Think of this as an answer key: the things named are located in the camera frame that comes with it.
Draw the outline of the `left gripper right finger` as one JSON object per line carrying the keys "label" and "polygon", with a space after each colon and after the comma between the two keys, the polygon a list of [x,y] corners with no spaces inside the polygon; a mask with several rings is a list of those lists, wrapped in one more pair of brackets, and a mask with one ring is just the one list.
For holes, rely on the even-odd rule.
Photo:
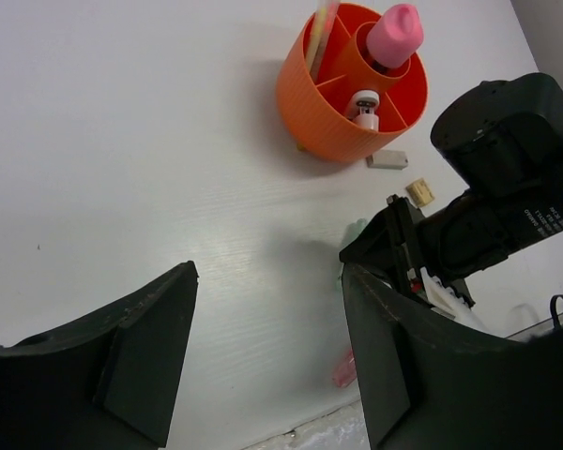
{"label": "left gripper right finger", "polygon": [[563,449],[563,327],[481,333],[348,264],[343,300],[373,449]]}

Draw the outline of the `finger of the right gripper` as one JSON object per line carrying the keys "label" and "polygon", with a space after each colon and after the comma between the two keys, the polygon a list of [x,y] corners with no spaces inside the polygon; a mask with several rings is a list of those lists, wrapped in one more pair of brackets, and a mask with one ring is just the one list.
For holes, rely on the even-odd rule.
{"label": "finger of the right gripper", "polygon": [[340,251],[340,281],[350,266],[361,266],[384,281],[403,281],[403,232],[399,208],[388,205]]}

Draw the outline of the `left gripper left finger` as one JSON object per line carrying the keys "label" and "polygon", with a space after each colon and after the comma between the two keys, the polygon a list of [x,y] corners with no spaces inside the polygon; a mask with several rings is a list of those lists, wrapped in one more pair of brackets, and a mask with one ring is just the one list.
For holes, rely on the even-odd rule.
{"label": "left gripper left finger", "polygon": [[183,262],[136,292],[0,345],[0,449],[162,449],[196,305]]}

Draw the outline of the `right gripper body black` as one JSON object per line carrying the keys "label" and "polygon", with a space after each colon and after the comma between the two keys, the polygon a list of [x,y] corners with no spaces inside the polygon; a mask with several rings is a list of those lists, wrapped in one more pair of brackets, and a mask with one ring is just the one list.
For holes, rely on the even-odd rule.
{"label": "right gripper body black", "polygon": [[387,231],[394,258],[393,286],[407,298],[431,308],[420,271],[425,261],[417,234],[418,224],[425,216],[407,197],[392,194],[387,204]]}

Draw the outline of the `pink capped clear tube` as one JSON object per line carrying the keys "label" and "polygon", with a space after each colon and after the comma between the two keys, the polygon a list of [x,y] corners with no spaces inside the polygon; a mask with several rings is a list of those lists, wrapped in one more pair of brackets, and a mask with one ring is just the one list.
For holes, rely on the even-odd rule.
{"label": "pink capped clear tube", "polygon": [[423,40],[417,8],[411,4],[397,4],[389,8],[368,32],[364,58],[376,71],[386,74],[407,62]]}

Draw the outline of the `yellow thin pen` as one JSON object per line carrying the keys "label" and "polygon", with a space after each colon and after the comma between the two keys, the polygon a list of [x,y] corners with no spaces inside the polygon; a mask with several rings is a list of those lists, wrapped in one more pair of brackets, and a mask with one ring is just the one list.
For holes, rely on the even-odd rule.
{"label": "yellow thin pen", "polygon": [[314,13],[307,50],[305,52],[306,68],[311,79],[316,82],[318,71],[318,53],[322,47],[324,31],[327,24],[327,14],[331,10],[330,1],[320,1]]}

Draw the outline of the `red thin pen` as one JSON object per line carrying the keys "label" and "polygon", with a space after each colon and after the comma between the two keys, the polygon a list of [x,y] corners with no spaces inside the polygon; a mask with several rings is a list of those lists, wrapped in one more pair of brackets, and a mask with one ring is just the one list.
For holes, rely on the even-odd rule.
{"label": "red thin pen", "polygon": [[326,0],[319,2],[319,8],[315,18],[316,24],[313,27],[315,28],[317,49],[321,52],[323,52],[327,46],[339,5],[339,0]]}

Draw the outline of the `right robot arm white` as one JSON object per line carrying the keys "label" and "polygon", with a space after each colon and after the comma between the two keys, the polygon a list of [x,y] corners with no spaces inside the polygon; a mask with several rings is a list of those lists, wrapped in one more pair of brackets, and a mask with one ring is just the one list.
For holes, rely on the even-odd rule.
{"label": "right robot arm white", "polygon": [[563,90],[540,72],[483,82],[430,138],[466,191],[431,216],[393,195],[340,253],[416,301],[424,274],[465,293],[470,275],[563,232]]}

